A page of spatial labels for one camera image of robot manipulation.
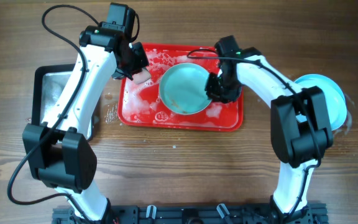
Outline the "light blue plate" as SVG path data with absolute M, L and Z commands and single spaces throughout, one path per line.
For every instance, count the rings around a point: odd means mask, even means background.
M 209 106 L 206 94 L 209 72 L 195 63 L 180 63 L 169 68 L 161 77 L 159 96 L 172 112 L 196 114 Z
M 307 74 L 295 80 L 302 87 L 319 87 L 325 96 L 331 129 L 340 128 L 347 118 L 347 106 L 339 85 L 332 79 L 320 74 Z

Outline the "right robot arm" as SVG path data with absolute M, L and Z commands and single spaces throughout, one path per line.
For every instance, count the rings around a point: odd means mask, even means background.
M 270 140 L 280 160 L 272 203 L 283 221 L 293 220 L 306 207 L 312 172 L 333 145 L 325 95 L 317 86 L 298 87 L 257 49 L 240 49 L 232 35 L 214 48 L 220 71 L 209 75 L 206 94 L 213 102 L 231 103 L 247 86 L 269 105 Z

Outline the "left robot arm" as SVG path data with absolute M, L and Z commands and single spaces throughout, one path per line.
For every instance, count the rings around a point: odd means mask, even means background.
M 25 127 L 23 163 L 32 177 L 55 189 L 73 207 L 75 223 L 117 223 L 110 201 L 94 181 L 97 158 L 88 130 L 99 97 L 110 79 L 135 84 L 150 77 L 149 61 L 137 36 L 139 16 L 125 4 L 112 3 L 108 18 L 81 32 L 76 65 L 54 106 Z

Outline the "pink sponge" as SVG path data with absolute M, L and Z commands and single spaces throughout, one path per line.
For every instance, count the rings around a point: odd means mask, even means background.
M 139 85 L 149 80 L 151 78 L 151 74 L 147 70 L 143 70 L 139 73 L 134 74 L 132 77 L 133 77 L 133 82 L 136 85 Z

